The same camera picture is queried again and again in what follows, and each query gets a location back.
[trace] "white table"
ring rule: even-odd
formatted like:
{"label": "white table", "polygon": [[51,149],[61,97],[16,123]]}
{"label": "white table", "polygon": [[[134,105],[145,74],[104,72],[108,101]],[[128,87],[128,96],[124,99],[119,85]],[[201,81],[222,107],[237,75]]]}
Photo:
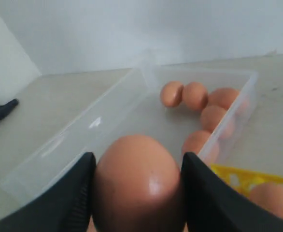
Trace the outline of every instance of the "white table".
{"label": "white table", "polygon": [[[257,70],[257,109],[226,164],[283,175],[283,56],[186,64]],[[21,91],[0,123],[0,180],[74,119],[128,70],[42,77]],[[0,217],[20,205],[0,189]]]}

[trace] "transparent plastic box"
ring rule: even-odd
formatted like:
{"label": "transparent plastic box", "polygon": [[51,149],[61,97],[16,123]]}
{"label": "transparent plastic box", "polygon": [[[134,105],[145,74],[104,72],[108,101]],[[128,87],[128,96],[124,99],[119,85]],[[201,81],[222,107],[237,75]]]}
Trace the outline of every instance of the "transparent plastic box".
{"label": "transparent plastic box", "polygon": [[[16,167],[0,183],[2,189],[21,204],[26,204],[57,182],[84,152],[94,152],[99,160],[114,140],[136,133],[158,140],[181,165],[182,144],[189,134],[201,129],[201,124],[199,114],[190,112],[184,105],[174,109],[162,106],[160,90],[173,80],[184,84],[201,82],[209,92],[219,87],[241,89],[240,95],[198,154],[204,160],[219,141],[217,162],[224,162],[256,107],[257,73],[142,65],[131,70],[72,123]],[[249,103],[246,110],[236,115],[244,101]],[[233,136],[219,140],[233,118],[236,120]]]}

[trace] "white wall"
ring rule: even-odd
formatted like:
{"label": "white wall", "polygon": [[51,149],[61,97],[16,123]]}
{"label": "white wall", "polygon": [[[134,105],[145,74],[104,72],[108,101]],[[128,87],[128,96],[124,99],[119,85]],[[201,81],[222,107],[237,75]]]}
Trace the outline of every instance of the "white wall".
{"label": "white wall", "polygon": [[40,72],[0,17],[0,103],[9,101]]}
{"label": "white wall", "polygon": [[0,0],[43,74],[283,53],[283,0]]}

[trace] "clear plastic container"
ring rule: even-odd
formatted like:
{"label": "clear plastic container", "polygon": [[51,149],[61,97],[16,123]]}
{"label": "clear plastic container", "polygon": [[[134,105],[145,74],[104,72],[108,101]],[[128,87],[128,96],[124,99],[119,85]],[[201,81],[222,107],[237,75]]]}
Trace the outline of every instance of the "clear plastic container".
{"label": "clear plastic container", "polygon": [[[57,182],[85,151],[94,152],[99,160],[114,140],[135,133],[157,139],[181,165],[181,146],[190,133],[201,129],[201,124],[199,114],[190,112],[183,105],[166,109],[160,103],[161,88],[172,80],[184,84],[201,82],[209,91],[219,87],[241,89],[198,154],[202,160],[205,159],[229,121],[235,118],[233,136],[219,141],[221,149],[217,162],[224,162],[255,109],[257,73],[142,65],[131,70],[71,124],[16,167],[1,182],[2,189],[21,204],[26,204]],[[235,116],[244,101],[249,103],[246,111]]]}

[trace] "yellow egg tray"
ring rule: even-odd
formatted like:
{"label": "yellow egg tray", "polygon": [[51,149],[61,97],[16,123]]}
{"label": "yellow egg tray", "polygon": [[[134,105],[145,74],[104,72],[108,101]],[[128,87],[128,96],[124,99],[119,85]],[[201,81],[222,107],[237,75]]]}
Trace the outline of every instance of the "yellow egg tray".
{"label": "yellow egg tray", "polygon": [[256,185],[274,182],[283,185],[283,177],[244,169],[211,165],[212,171],[241,195],[248,196],[249,191]]}

